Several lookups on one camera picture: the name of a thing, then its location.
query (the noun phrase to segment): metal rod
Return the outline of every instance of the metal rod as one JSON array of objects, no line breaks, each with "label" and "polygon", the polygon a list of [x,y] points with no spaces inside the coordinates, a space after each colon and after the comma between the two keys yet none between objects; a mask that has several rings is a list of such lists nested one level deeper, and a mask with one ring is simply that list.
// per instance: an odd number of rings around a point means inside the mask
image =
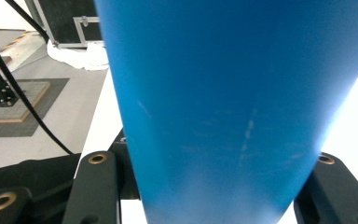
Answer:
[{"label": "metal rod", "polygon": [[26,21],[28,21],[28,23],[30,23],[30,25],[32,25],[36,29],[36,31],[43,37],[43,39],[45,39],[45,42],[47,44],[49,38],[46,31],[42,27],[40,27],[40,25],[37,24],[37,22],[34,21],[34,19],[32,19],[32,17],[30,17],[28,13],[25,12],[24,9],[22,9],[22,7],[20,7],[15,1],[13,0],[6,0],[6,1],[11,7],[13,7],[14,10],[17,11],[17,13],[19,13]]}]

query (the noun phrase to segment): blue plastic object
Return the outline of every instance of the blue plastic object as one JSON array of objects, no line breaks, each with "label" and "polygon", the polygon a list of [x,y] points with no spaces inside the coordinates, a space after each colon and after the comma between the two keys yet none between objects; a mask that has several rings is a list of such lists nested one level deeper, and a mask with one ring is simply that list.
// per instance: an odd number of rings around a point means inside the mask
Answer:
[{"label": "blue plastic object", "polygon": [[274,223],[358,76],[358,1],[97,0],[148,223]]}]

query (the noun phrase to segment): brass grommet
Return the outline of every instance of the brass grommet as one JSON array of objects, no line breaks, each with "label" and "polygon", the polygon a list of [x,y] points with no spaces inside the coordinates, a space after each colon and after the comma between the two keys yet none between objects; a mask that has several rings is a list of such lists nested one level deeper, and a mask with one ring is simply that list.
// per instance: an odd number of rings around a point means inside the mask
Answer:
[{"label": "brass grommet", "polygon": [[5,199],[5,201],[0,202],[0,211],[13,204],[17,199],[17,195],[14,192],[5,192],[0,194],[0,200],[2,199]]},{"label": "brass grommet", "polygon": [[334,161],[333,158],[326,156],[326,155],[320,155],[319,162],[327,164],[327,165],[333,165],[334,163],[336,163],[336,161]]},{"label": "brass grommet", "polygon": [[91,164],[99,164],[99,163],[103,163],[106,160],[107,160],[106,155],[104,155],[104,154],[96,154],[96,155],[93,155],[92,157],[89,158],[89,163],[91,163]]}]

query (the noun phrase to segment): black fabric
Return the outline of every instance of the black fabric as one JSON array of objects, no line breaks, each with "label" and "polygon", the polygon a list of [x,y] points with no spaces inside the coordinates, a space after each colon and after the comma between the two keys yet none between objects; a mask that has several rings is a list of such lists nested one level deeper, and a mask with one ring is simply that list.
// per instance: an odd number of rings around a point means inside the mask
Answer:
[{"label": "black fabric", "polygon": [[80,154],[75,154],[0,168],[0,189],[26,187],[37,197],[71,181],[79,159]]}]

